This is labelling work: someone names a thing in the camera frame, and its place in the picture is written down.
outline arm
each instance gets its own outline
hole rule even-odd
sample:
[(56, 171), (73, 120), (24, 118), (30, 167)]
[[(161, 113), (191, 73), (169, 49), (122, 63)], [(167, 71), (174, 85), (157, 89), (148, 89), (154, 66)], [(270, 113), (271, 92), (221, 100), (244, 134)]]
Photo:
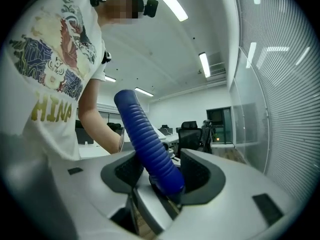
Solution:
[(85, 131), (110, 154), (118, 152), (120, 136), (106, 125), (97, 110), (100, 80), (91, 79), (79, 100), (78, 117)]

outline graphic print on shirt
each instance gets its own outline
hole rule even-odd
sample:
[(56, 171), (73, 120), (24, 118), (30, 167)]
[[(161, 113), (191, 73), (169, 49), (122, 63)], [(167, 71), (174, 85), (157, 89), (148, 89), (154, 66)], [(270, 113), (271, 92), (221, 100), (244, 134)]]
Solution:
[(97, 52), (86, 35), (79, 7), (72, 0), (62, 1), (60, 15), (42, 7), (30, 35), (9, 44), (20, 74), (77, 101)]

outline ceiling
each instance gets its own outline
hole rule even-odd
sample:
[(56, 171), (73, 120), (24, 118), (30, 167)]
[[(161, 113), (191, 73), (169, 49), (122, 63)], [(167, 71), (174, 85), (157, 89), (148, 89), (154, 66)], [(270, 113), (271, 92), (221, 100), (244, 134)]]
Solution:
[(100, 92), (114, 95), (139, 87), (154, 94), (153, 98), (148, 97), (152, 100), (225, 80), (226, 74), (206, 79), (200, 70), (202, 52), (208, 55), (210, 65), (222, 62), (214, 25), (203, 0), (178, 2), (189, 17), (183, 22), (159, 0), (155, 18), (145, 16), (133, 24), (102, 28), (105, 48), (112, 55), (105, 74), (117, 81), (102, 84)]

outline forearm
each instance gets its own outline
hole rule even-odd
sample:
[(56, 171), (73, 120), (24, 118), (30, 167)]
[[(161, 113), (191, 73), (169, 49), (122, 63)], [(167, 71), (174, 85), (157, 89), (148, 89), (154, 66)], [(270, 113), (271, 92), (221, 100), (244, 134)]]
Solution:
[(110, 154), (118, 152), (120, 136), (107, 126), (96, 108), (87, 110), (79, 117), (85, 131)]

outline blue ribbed tube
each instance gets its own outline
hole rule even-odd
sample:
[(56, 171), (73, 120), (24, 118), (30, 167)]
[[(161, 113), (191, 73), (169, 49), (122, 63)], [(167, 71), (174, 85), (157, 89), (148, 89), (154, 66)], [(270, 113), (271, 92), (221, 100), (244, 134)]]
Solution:
[(136, 93), (133, 90), (122, 90), (114, 96), (114, 103), (136, 155), (158, 189), (166, 196), (180, 193), (185, 186), (184, 178), (168, 156), (141, 108)]

